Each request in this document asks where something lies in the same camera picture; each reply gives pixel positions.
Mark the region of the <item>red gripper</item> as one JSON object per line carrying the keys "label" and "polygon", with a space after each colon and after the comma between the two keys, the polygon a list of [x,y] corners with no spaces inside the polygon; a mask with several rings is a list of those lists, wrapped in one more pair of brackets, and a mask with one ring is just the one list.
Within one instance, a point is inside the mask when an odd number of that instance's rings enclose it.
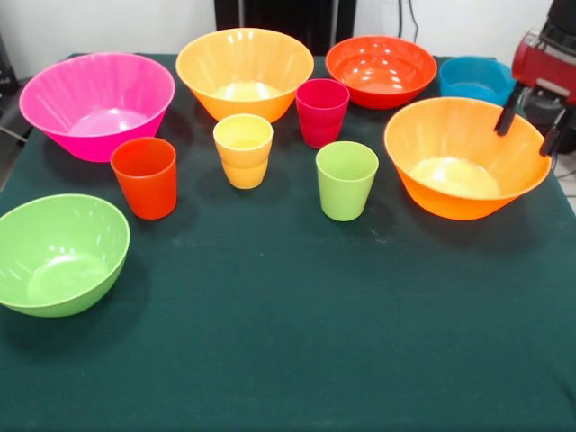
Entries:
{"label": "red gripper", "polygon": [[[529,31],[517,47],[512,75],[518,83],[503,104],[495,125],[494,130],[499,136],[508,133],[525,87],[542,92],[551,99],[559,99],[564,104],[575,103],[575,45],[564,47],[545,39],[537,31]],[[552,156],[557,151],[567,128],[568,111],[562,110],[544,137],[541,156]]]}

